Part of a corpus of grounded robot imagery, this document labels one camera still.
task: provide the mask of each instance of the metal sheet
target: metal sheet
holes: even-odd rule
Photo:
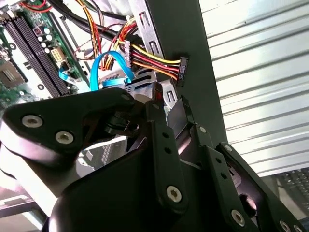
[[[230,144],[260,176],[309,167],[309,1],[200,5]]]

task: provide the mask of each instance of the motherboard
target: motherboard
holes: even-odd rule
[[[87,86],[87,77],[57,29],[53,13],[19,5],[0,16],[0,110],[11,105],[60,97],[79,87],[59,78],[59,70]]]

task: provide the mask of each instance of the black ram slot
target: black ram slot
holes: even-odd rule
[[[21,32],[29,39],[29,42],[32,45],[33,51],[39,58],[39,60],[44,63],[46,70],[49,73],[49,76],[52,78],[55,85],[58,87],[63,94],[68,93],[67,86],[64,84],[63,80],[61,80],[58,76],[58,71],[55,68],[54,63],[48,57],[48,55],[44,52],[42,46],[40,45],[39,41],[37,40],[36,36],[32,32],[31,28],[28,26],[27,22],[24,18],[18,18],[16,24]]]
[[[27,58],[29,64],[34,69],[34,71],[38,74],[43,84],[46,86],[48,91],[53,97],[59,97],[60,94],[58,90],[55,88],[53,83],[50,81],[46,72],[42,69],[40,63],[37,61],[37,58],[33,55],[32,51],[29,49],[29,45],[24,41],[24,39],[20,36],[19,31],[16,30],[14,24],[12,22],[7,22],[3,25],[4,28],[8,31],[10,36],[13,38],[15,43],[18,45],[24,56]]]
[[[18,17],[4,22],[3,25],[51,95],[58,97],[67,94],[69,91],[64,81],[58,77],[54,62],[44,52],[25,19]]]

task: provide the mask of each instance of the chip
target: chip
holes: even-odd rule
[[[7,88],[14,88],[25,82],[17,68],[9,61],[0,65],[0,81]]]

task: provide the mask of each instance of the ram slot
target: ram slot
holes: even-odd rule
[[[13,38],[15,43],[18,45],[24,56],[27,58],[29,64],[38,74],[43,84],[46,86],[48,91],[53,97],[59,97],[60,94],[55,88],[54,84],[50,81],[48,75],[42,68],[41,64],[37,61],[37,58],[33,55],[32,51],[29,48],[29,45],[24,41],[23,37],[20,35],[19,31],[16,30],[12,22],[6,22],[3,24],[4,28],[8,31],[10,36]]]
[[[33,34],[31,28],[28,26],[27,22],[24,18],[18,18],[15,21],[19,30],[23,33],[25,38],[28,38],[29,44],[31,44],[34,53],[37,55],[39,60],[42,62],[43,66],[46,68],[49,76],[51,77],[52,81],[56,85],[56,87],[60,90],[62,94],[68,93],[67,86],[58,76],[58,71],[55,68],[54,63],[48,57],[48,55],[44,52],[44,49],[40,45],[39,41],[37,40],[36,36]]]

